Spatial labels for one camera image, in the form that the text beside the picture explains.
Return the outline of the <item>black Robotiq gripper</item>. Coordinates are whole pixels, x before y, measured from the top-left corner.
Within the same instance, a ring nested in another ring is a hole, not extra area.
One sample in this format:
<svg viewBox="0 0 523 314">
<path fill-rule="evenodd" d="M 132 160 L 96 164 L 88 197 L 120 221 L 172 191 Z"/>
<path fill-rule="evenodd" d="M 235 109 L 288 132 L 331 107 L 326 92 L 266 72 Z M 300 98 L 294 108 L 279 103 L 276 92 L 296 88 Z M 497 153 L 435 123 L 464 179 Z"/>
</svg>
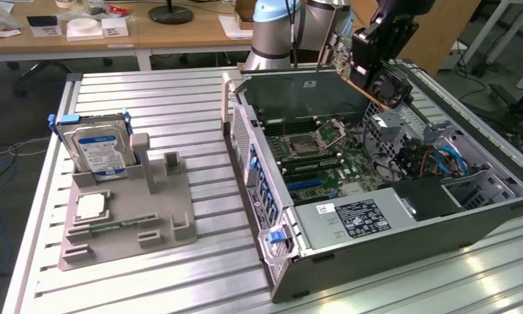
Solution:
<svg viewBox="0 0 523 314">
<path fill-rule="evenodd" d="M 433 0 L 379 0 L 375 18 L 379 20 L 393 20 L 396 18 L 424 15 L 432 5 Z"/>
</svg>

